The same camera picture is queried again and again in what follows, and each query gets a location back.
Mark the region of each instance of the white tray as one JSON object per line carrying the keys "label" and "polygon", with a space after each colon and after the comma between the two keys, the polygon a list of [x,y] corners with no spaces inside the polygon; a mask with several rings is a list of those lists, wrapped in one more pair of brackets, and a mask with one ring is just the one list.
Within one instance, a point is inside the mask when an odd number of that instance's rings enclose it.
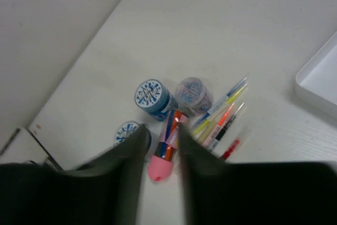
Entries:
{"label": "white tray", "polygon": [[337,118],[337,33],[298,72],[295,92]]}

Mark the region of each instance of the black pen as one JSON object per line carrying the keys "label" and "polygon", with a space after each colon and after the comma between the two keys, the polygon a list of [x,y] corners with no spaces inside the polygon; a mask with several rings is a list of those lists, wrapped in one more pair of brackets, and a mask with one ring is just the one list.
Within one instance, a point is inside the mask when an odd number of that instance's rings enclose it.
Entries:
{"label": "black pen", "polygon": [[242,103],[239,108],[236,110],[236,112],[230,117],[230,119],[225,123],[225,125],[220,130],[219,134],[215,137],[214,141],[209,145],[208,150],[212,151],[214,148],[218,145],[218,143],[221,141],[221,138],[227,133],[228,129],[231,127],[231,125],[234,123],[234,121],[237,118],[238,113],[243,108],[244,103]]}

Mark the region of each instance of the red pen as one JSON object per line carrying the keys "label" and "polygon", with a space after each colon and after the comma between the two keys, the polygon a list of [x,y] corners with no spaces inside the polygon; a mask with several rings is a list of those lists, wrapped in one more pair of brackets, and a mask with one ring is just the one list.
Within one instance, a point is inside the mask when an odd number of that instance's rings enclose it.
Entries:
{"label": "red pen", "polygon": [[242,143],[244,143],[247,140],[247,138],[248,138],[248,136],[250,135],[251,132],[252,132],[252,130],[250,128],[248,128],[247,126],[243,130],[241,130],[241,132],[237,135],[237,137],[231,143],[229,148],[222,154],[220,159],[226,160],[227,158],[229,158],[230,155],[235,150],[237,150],[242,145]]}

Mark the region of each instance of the pink cap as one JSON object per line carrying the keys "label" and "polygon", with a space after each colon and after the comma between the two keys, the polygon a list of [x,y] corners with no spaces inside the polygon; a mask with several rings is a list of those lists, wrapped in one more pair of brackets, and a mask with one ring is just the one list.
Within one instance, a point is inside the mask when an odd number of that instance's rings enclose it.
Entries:
{"label": "pink cap", "polygon": [[162,181],[171,175],[173,163],[153,155],[147,167],[148,176],[155,182]]}

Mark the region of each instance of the white wall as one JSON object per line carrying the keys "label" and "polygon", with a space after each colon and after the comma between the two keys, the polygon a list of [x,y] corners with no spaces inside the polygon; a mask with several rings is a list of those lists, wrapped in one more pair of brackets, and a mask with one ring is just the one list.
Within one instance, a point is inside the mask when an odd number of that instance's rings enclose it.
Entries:
{"label": "white wall", "polygon": [[38,113],[119,1],[0,0],[0,147]]}

